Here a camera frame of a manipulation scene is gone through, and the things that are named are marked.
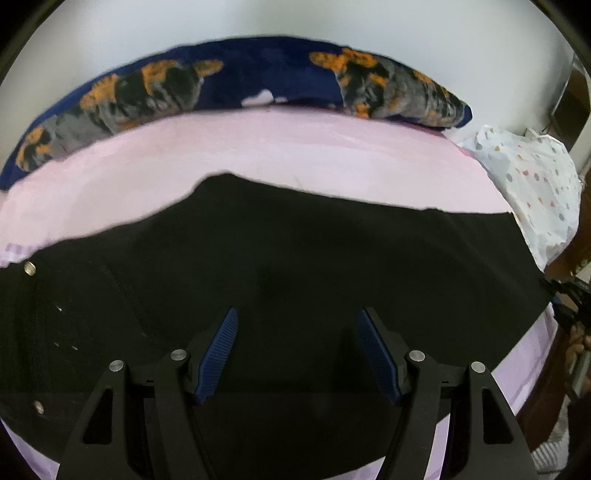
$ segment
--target pink bed sheet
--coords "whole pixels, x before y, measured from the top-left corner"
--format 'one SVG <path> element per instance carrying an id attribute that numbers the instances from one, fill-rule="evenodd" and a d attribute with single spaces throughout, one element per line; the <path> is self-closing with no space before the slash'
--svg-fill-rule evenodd
<path id="1" fill-rule="evenodd" d="M 272 107 L 168 118 L 50 162 L 0 198 L 0 266 L 64 238 L 141 219 L 187 196 L 209 175 L 416 209 L 499 213 L 511 208 L 484 169 L 422 128 L 309 109 Z M 517 412 L 556 331 L 548 308 L 493 374 Z M 43 480 L 58 464 L 13 435 Z M 437 427 L 426 478 L 443 460 Z M 375 478 L 382 460 L 337 478 Z"/>

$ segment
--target blue patterned pillow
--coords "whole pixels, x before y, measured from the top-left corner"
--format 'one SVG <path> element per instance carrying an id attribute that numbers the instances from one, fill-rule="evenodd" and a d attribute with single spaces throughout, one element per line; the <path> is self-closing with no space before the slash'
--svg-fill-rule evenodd
<path id="1" fill-rule="evenodd" d="M 467 104 L 395 60 L 304 38 L 233 38 L 177 47 L 77 88 L 27 129 L 0 174 L 0 189 L 49 160 L 147 122 L 273 102 L 432 128 L 461 127 L 472 118 Z"/>

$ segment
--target polka dot fabric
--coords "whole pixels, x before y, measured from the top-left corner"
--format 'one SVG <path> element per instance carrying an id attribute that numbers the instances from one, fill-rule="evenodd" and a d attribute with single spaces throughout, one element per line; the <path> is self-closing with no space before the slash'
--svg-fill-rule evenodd
<path id="1" fill-rule="evenodd" d="M 513 208 L 543 269 L 566 248 L 579 225 L 582 184 L 566 148 L 549 135 L 524 138 L 488 126 L 462 147 L 484 166 Z"/>

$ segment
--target blue gripper pad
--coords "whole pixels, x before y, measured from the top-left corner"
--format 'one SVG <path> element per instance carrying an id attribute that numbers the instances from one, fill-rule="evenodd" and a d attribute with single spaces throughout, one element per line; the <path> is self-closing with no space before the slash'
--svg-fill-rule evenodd
<path id="1" fill-rule="evenodd" d="M 216 391 L 237 334 L 238 313 L 230 309 L 199 364 L 199 379 L 195 389 L 195 398 L 199 404 L 203 405 L 205 399 Z"/>
<path id="2" fill-rule="evenodd" d="M 365 310 L 359 312 L 357 331 L 380 392 L 392 403 L 398 404 L 402 393 L 398 388 L 396 365 Z"/>

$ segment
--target metal rivet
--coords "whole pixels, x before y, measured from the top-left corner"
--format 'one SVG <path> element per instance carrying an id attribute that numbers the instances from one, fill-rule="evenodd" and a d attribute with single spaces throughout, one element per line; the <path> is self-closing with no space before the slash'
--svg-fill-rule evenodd
<path id="1" fill-rule="evenodd" d="M 33 265 L 31 262 L 25 262 L 25 273 L 32 277 L 35 272 L 37 271 L 37 267 Z"/>
<path id="2" fill-rule="evenodd" d="M 420 350 L 413 350 L 408 354 L 408 356 L 415 362 L 422 362 L 425 360 L 425 354 Z"/>
<path id="3" fill-rule="evenodd" d="M 477 374 L 481 374 L 484 373 L 486 370 L 486 367 L 484 366 L 483 363 L 481 362 L 472 362 L 472 365 L 470 365 L 470 367 L 477 373 Z"/>
<path id="4" fill-rule="evenodd" d="M 43 405 L 41 405 L 41 402 L 38 400 L 35 400 L 33 402 L 33 406 L 35 407 L 35 410 L 37 410 L 37 413 L 39 415 L 43 415 L 45 413 L 45 409 L 43 408 Z"/>
<path id="5" fill-rule="evenodd" d="M 123 368 L 124 365 L 125 363 L 123 360 L 113 360 L 109 365 L 109 370 L 111 370 L 112 372 L 118 372 Z"/>
<path id="6" fill-rule="evenodd" d="M 185 352 L 182 348 L 179 348 L 178 350 L 175 350 L 173 353 L 170 354 L 170 358 L 176 361 L 185 360 L 186 357 L 187 352 Z"/>

